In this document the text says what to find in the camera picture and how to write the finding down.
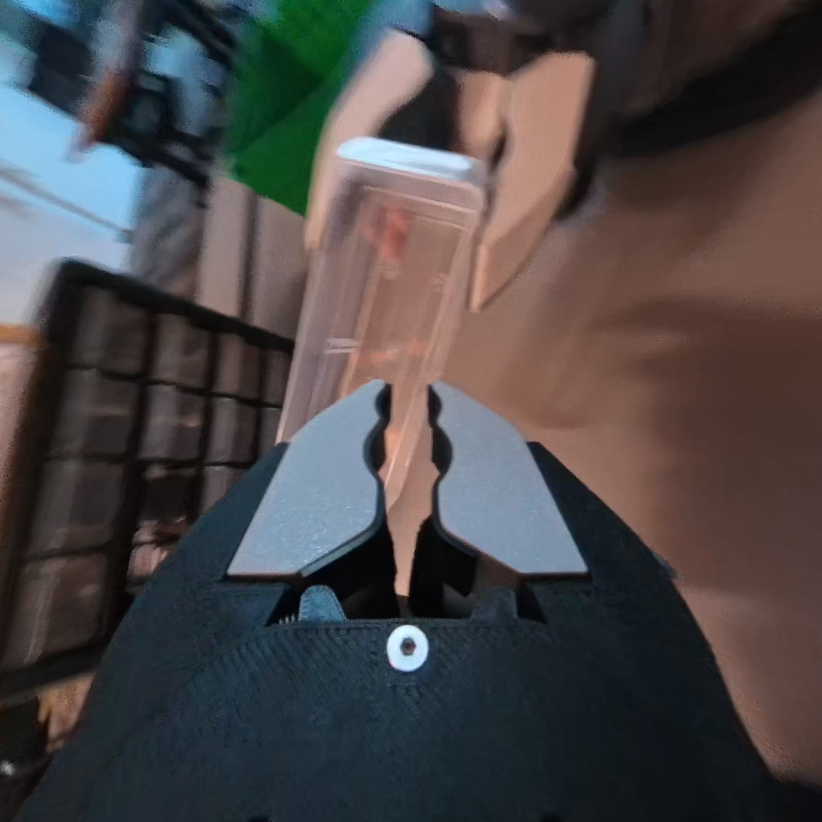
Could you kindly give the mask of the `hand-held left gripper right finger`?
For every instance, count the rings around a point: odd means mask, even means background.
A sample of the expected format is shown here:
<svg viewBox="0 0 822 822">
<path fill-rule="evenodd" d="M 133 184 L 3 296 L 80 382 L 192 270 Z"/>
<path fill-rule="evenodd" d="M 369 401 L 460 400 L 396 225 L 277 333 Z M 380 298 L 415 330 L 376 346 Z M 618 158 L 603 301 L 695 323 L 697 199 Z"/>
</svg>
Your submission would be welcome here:
<svg viewBox="0 0 822 822">
<path fill-rule="evenodd" d="M 504 417 L 445 382 L 428 389 L 434 521 L 457 549 L 514 577 L 589 569 L 526 440 Z"/>
</svg>

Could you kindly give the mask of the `clear plastic drawer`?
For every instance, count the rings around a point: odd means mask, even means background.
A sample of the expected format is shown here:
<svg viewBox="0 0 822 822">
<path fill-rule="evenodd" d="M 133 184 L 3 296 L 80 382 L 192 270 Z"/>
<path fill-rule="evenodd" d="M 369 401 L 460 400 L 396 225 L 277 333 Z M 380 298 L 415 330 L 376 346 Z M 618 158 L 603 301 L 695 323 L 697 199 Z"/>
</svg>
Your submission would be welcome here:
<svg viewBox="0 0 822 822">
<path fill-rule="evenodd" d="M 391 386 L 380 476 L 399 498 L 464 312 L 488 166 L 375 137 L 341 144 L 309 253 L 280 438 L 370 381 Z"/>
</svg>

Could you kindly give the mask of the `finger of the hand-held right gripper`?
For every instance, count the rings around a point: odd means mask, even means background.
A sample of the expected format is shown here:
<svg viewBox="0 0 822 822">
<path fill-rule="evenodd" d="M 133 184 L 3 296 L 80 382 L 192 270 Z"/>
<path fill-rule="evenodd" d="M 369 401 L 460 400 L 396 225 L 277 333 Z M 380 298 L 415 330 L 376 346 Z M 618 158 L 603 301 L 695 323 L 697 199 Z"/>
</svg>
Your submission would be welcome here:
<svg viewBox="0 0 822 822">
<path fill-rule="evenodd" d="M 355 138 L 376 137 L 390 115 L 416 97 L 433 73 L 433 58 L 423 42 L 390 30 L 346 82 L 324 119 L 313 159 L 303 231 L 306 252 L 320 245 L 336 186 L 332 166 L 337 149 Z"/>
<path fill-rule="evenodd" d="M 468 155 L 491 160 L 468 306 L 479 313 L 528 264 L 575 180 L 596 63 L 547 54 L 508 77 L 468 72 Z"/>
</svg>

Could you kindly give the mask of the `black framed desk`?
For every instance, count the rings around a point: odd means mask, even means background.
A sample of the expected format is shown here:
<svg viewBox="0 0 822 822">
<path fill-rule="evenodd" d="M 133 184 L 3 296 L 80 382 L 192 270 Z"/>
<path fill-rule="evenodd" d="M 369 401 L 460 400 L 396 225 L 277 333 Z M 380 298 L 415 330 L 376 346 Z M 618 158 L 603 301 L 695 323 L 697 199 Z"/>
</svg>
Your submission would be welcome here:
<svg viewBox="0 0 822 822">
<path fill-rule="evenodd" d="M 184 124 L 184 81 L 157 63 L 166 36 L 184 36 L 218 72 L 204 84 L 220 99 L 238 46 L 227 8 L 192 1 L 19 6 L 22 43 L 33 54 L 26 91 L 72 116 L 70 156 L 111 146 L 200 189 L 208 185 L 220 127 Z"/>
</svg>

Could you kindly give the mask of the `green plastic bin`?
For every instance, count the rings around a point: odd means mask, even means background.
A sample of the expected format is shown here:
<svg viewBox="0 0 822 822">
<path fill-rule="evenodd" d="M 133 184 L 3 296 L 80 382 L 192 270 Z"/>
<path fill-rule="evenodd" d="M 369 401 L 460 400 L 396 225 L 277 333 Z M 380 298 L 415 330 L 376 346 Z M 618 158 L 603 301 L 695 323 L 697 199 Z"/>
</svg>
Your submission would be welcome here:
<svg viewBox="0 0 822 822">
<path fill-rule="evenodd" d="M 229 90 L 229 176 L 307 213 L 325 118 L 340 95 L 373 2 L 254 2 Z"/>
</svg>

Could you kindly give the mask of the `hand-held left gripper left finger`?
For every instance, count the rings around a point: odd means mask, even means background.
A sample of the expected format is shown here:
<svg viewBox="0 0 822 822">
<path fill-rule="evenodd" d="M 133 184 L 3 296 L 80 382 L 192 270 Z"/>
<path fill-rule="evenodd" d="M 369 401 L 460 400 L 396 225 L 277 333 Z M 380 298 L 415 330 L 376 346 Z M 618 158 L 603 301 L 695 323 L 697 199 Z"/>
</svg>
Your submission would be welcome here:
<svg viewBox="0 0 822 822">
<path fill-rule="evenodd" d="M 228 567 L 229 577 L 308 577 L 385 521 L 390 385 L 373 380 L 290 440 Z"/>
</svg>

